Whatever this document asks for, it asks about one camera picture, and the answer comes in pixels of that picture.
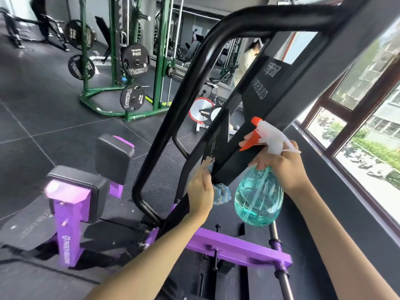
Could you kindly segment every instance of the turquoise plastic bottle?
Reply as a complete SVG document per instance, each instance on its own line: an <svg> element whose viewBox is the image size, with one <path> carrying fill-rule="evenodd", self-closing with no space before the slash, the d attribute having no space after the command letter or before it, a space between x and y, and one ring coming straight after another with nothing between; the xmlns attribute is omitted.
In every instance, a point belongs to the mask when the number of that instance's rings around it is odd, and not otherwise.
<svg viewBox="0 0 400 300"><path fill-rule="evenodd" d="M265 226L277 218L283 202L283 190L277 181L271 167L252 167L247 172L235 193L236 213L244 222Z"/></svg>

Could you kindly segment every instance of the hand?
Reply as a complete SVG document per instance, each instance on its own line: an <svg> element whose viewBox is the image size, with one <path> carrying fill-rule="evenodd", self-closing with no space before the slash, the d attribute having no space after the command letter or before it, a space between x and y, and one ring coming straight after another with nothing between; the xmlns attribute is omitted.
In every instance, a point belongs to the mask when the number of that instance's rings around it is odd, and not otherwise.
<svg viewBox="0 0 400 300"><path fill-rule="evenodd" d="M251 138L253 132L244 137L244 141L239 143L243 147L246 142ZM298 150L298 145L295 141L291 141L293 146ZM267 166L271 166L273 172L278 178L279 184L283 190L292 197L299 192L307 191L311 186L306 171L304 169L303 161L298 153L290 151L282 152L281 156L270 154L267 152L268 147L263 148L262 151L249 163L249 166L256 166L257 170L264 170Z"/></svg>
<svg viewBox="0 0 400 300"><path fill-rule="evenodd" d="M194 216L203 223L214 203L214 189L211 182L211 174L208 165L212 159L207 157L188 184L189 216Z"/></svg>

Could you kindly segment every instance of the cleaning cloth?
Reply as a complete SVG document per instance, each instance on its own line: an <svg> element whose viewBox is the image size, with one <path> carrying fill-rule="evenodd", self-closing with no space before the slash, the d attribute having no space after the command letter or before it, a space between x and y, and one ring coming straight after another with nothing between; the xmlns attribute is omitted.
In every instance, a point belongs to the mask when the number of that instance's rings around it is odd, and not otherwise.
<svg viewBox="0 0 400 300"><path fill-rule="evenodd" d="M210 163L208 169L212 172L212 168L214 166L214 161ZM214 205L221 205L223 203L228 202L231 199L229 188L223 184L218 183L213 185L214 187Z"/></svg>

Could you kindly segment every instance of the orange spray nozzle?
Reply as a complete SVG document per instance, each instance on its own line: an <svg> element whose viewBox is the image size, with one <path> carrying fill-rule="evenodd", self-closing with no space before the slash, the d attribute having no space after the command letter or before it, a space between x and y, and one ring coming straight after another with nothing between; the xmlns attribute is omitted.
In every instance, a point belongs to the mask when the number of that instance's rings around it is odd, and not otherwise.
<svg viewBox="0 0 400 300"><path fill-rule="evenodd" d="M262 121L262 119L261 118L259 118L259 117L253 117L253 119L251 120L251 123L253 123L254 124L254 126L258 126L258 123L260 122L260 121ZM253 131L253 135L251 136L251 138L246 142L246 144L241 148L241 149L239 149L239 151L243 151L243 150L247 150L247 149L249 149L250 147L252 147L252 146L254 146L254 145L257 145L258 144L258 139L260 139L261 137L260 137L260 135L256 132L256 130L254 129L254 131Z"/></svg>

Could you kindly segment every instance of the brown window frame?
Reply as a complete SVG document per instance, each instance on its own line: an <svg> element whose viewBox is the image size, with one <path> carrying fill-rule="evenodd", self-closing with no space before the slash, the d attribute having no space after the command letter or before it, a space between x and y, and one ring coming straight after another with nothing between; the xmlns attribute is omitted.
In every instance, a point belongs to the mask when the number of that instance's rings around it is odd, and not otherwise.
<svg viewBox="0 0 400 300"><path fill-rule="evenodd" d="M386 224L393 229L396 235L400 237L400 225L334 157L335 154L340 151L341 148L351 139L351 137L367 122L367 120L383 103L383 101L388 98L391 91L400 83L400 54L396 55L391 60L392 61L388 63L383 74L368 90L368 92L353 110L350 110L340 103L330 99L350 70L348 69L316 100L315 104L303 122L299 123L297 121L296 124L317 146L321 154L339 170L346 180L349 181L353 187L355 187L357 192L368 202L368 204L370 204L370 206L373 207L379 216L382 217ZM322 144L307 129L317 116L317 113L321 107L347 122L346 126L340 131L336 138L333 139L332 143L327 148L323 147Z"/></svg>

